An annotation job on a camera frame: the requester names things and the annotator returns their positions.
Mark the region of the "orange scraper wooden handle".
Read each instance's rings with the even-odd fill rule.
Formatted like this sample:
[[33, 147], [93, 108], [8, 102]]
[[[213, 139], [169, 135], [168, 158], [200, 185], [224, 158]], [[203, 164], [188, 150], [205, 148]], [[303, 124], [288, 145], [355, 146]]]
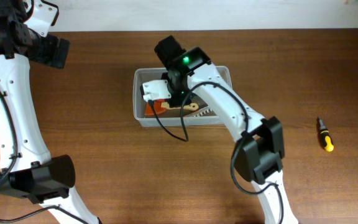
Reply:
[[[197, 111], [198, 109], [199, 106], [197, 103], [190, 103], [189, 105], [184, 106], [184, 110], [188, 110], [188, 111]], [[168, 110], [180, 110], [180, 107], [170, 106], [170, 104], [167, 101], [156, 100], [154, 101], [154, 108], [152, 108], [152, 105], [150, 103], [146, 104], [145, 115], [152, 116], [154, 114], [163, 114]]]

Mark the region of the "small red cutting pliers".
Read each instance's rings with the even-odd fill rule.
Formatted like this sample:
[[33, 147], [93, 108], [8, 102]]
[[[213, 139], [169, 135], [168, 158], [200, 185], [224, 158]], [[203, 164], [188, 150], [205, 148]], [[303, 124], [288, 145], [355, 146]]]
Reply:
[[155, 100], [154, 101], [154, 111], [156, 114], [162, 114], [166, 112], [166, 108], [164, 108], [162, 105], [165, 102], [165, 100]]

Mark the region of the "clear plastic container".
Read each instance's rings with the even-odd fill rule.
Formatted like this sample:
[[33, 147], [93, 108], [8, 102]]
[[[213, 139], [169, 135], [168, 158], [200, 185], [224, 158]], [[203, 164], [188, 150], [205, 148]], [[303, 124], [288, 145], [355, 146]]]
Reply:
[[[140, 87], [143, 83], [161, 78], [165, 68], [140, 68], [135, 71], [133, 84], [133, 112], [134, 118], [138, 120], [141, 126], [145, 128], [159, 127], [159, 124], [153, 115], [146, 116], [146, 102], [144, 101]], [[165, 127], [181, 126], [179, 110], [169, 110], [158, 115], [159, 120]], [[215, 125], [223, 122], [212, 111], [200, 117], [186, 117], [185, 126]]]

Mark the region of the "orange socket bit holder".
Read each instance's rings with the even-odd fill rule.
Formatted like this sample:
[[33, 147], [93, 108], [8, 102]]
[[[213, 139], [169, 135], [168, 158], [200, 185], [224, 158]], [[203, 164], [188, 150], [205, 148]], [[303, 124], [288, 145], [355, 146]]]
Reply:
[[190, 114], [190, 117], [200, 117], [205, 116], [206, 114], [212, 112], [212, 109], [209, 106], [206, 106], [204, 108], [201, 108], [198, 111], [195, 111], [194, 113]]

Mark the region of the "yellow black screwdriver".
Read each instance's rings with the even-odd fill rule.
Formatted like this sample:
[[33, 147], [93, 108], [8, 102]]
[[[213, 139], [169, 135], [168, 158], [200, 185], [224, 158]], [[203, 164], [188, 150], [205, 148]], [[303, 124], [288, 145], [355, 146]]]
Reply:
[[333, 152], [334, 143], [332, 137], [330, 136], [329, 130], [326, 127], [324, 121], [317, 117], [317, 127], [318, 127], [318, 136], [321, 146], [325, 151]]

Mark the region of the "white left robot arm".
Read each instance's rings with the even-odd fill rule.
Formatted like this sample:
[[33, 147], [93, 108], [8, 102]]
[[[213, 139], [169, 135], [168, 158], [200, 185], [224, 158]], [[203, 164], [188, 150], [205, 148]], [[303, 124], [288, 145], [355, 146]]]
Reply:
[[26, 198], [60, 223], [99, 223], [75, 189], [70, 156], [50, 155], [30, 91], [32, 62], [65, 66], [70, 43], [49, 34], [58, 15], [48, 1], [0, 0], [0, 194]]

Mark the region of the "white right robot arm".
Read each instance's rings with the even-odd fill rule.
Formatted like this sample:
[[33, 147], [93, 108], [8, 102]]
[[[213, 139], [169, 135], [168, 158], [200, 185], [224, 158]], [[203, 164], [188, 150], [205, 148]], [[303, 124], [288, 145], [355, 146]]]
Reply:
[[298, 223], [283, 184], [285, 157], [283, 127], [253, 110], [222, 79], [212, 60], [199, 47], [185, 50], [173, 36], [154, 48], [167, 72], [146, 94], [184, 107], [192, 96], [200, 97], [220, 118], [235, 142], [230, 161], [234, 185], [256, 195], [266, 223]]

